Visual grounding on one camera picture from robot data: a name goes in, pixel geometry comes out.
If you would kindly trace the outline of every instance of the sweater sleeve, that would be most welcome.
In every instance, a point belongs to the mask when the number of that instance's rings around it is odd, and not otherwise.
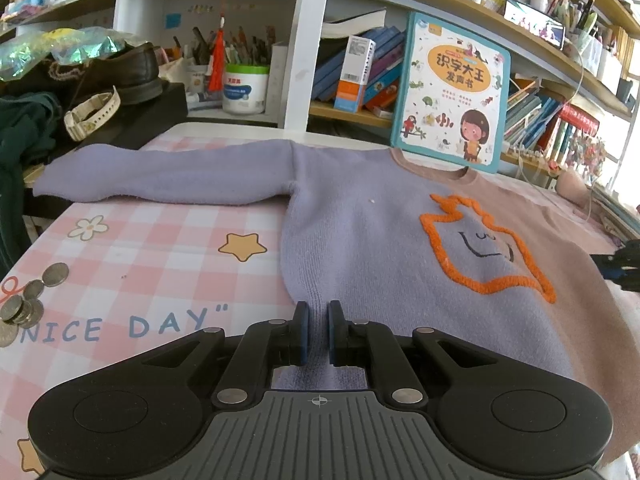
[[[173,153],[92,144],[49,164],[33,194],[73,202],[124,195],[155,202],[242,205],[290,194],[294,173],[290,140]]]

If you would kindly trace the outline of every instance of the dark green fabric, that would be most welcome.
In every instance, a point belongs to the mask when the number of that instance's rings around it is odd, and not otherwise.
[[[62,109],[51,93],[0,98],[0,275],[5,276],[31,245],[22,220],[22,168],[56,145],[52,138]]]

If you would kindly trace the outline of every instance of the orange yarn outline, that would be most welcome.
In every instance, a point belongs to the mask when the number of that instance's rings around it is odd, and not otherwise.
[[[494,292],[500,292],[501,290],[511,286],[528,286],[542,294],[542,297],[549,303],[556,302],[556,291],[553,285],[551,285],[551,282],[536,265],[536,262],[529,252],[526,244],[515,232],[507,229],[506,227],[496,225],[494,223],[494,217],[482,210],[479,203],[475,200],[458,195],[449,195],[444,198],[437,194],[432,194],[431,198],[440,205],[440,209],[442,209],[446,214],[437,215],[425,213],[420,215],[420,223],[422,224],[424,231],[429,235],[431,248],[433,249],[433,253],[436,255],[438,263],[442,267],[442,270],[444,270],[444,273],[451,280],[459,283],[460,285],[464,285],[479,294],[493,294]],[[529,269],[535,277],[535,280],[532,280],[528,276],[516,275],[501,276],[500,278],[494,278],[488,282],[482,283],[460,273],[460,271],[457,270],[451,262],[451,258],[449,258],[447,251],[442,246],[442,240],[435,226],[437,222],[457,222],[458,220],[462,220],[464,218],[464,214],[458,210],[458,205],[464,205],[473,209],[482,219],[482,224],[491,231],[504,233],[513,238],[520,250],[520,254],[522,254],[522,258],[524,259],[527,269]]]

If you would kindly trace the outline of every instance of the purple book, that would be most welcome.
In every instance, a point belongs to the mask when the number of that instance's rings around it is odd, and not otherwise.
[[[387,52],[384,56],[382,56],[379,60],[377,60],[371,67],[371,71],[369,72],[369,81],[373,81],[378,74],[384,72],[385,68],[393,65],[398,59],[402,57],[404,54],[404,41]]]

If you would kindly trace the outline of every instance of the blue lettering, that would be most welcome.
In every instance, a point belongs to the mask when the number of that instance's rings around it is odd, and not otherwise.
[[[180,332],[180,327],[178,326],[178,322],[175,319],[175,315],[173,312],[170,312],[166,319],[160,325],[160,330],[158,333],[163,333],[167,328],[172,327],[176,332]]]
[[[73,336],[66,335],[66,331],[69,330],[72,326],[80,326],[80,322],[72,321],[67,326],[65,326],[65,329],[62,331],[62,341],[73,341],[76,337],[78,337],[77,335],[73,335]]]
[[[55,338],[51,337],[51,333],[53,332],[54,327],[57,327],[58,324],[57,323],[53,323],[53,322],[49,322],[49,323],[45,323],[48,327],[49,327],[49,332],[47,333],[46,338],[44,338],[42,340],[43,343],[51,343],[52,341],[55,341]]]
[[[86,320],[86,327],[84,329],[84,340],[85,341],[100,341],[99,336],[89,337],[90,332],[98,332],[102,327],[100,326],[91,326],[91,323],[100,323],[102,321],[101,317],[92,317],[91,319]]]
[[[142,323],[143,325],[142,332],[136,332],[134,330],[135,329],[134,323],[136,322]],[[147,332],[149,332],[149,323],[146,322],[146,319],[143,319],[138,316],[131,316],[129,318],[129,337],[142,337],[143,335],[146,335]]]
[[[20,336],[20,342],[24,343],[24,335],[25,334],[29,334],[29,339],[31,339],[34,343],[38,340],[38,332],[40,331],[40,324],[38,323],[35,327],[32,327],[36,329],[36,333],[32,334],[31,333],[31,328],[25,328],[22,330],[22,335]]]
[[[191,310],[187,310],[187,314],[189,314],[191,319],[196,322],[196,330],[200,330],[200,327],[204,323],[204,317],[207,315],[207,307],[202,309],[199,317],[197,317]]]

